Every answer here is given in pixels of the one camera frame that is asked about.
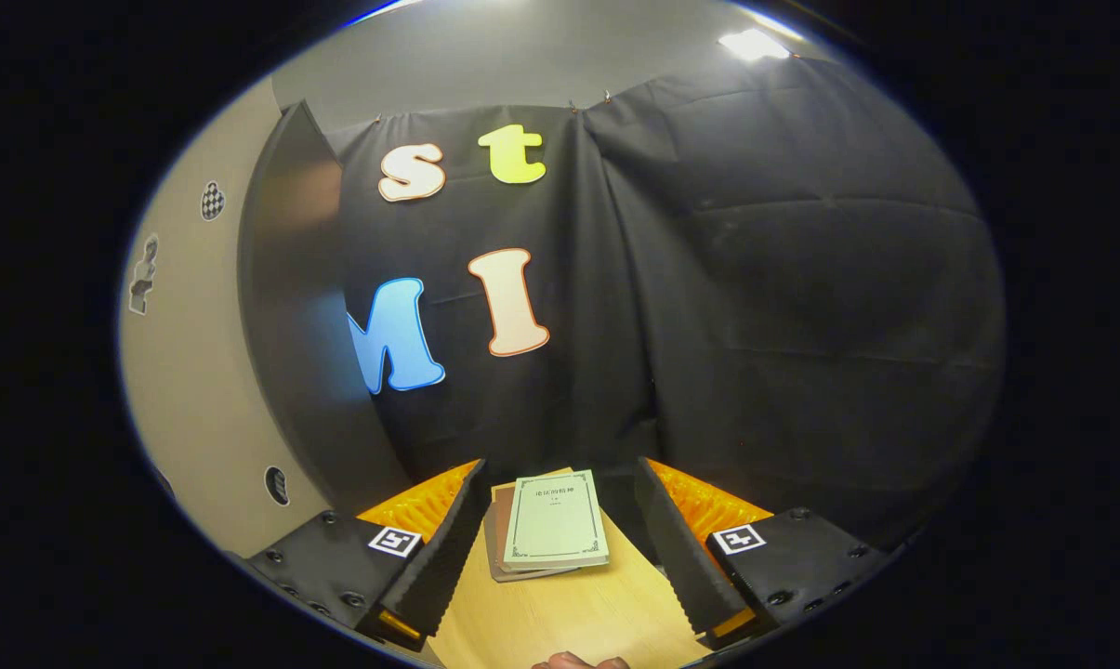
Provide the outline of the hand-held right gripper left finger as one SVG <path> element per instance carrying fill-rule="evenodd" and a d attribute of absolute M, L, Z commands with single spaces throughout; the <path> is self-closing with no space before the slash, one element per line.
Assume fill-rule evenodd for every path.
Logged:
<path fill-rule="evenodd" d="M 420 651 L 441 625 L 487 508 L 486 461 L 474 459 L 363 514 L 323 511 L 244 568 L 342 628 Z"/>

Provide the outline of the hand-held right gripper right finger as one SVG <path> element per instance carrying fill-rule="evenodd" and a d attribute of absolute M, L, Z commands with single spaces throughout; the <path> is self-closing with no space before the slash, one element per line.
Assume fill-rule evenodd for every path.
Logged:
<path fill-rule="evenodd" d="M 641 457 L 636 503 L 679 605 L 713 651 L 792 628 L 890 563 L 806 507 L 780 514 Z"/>

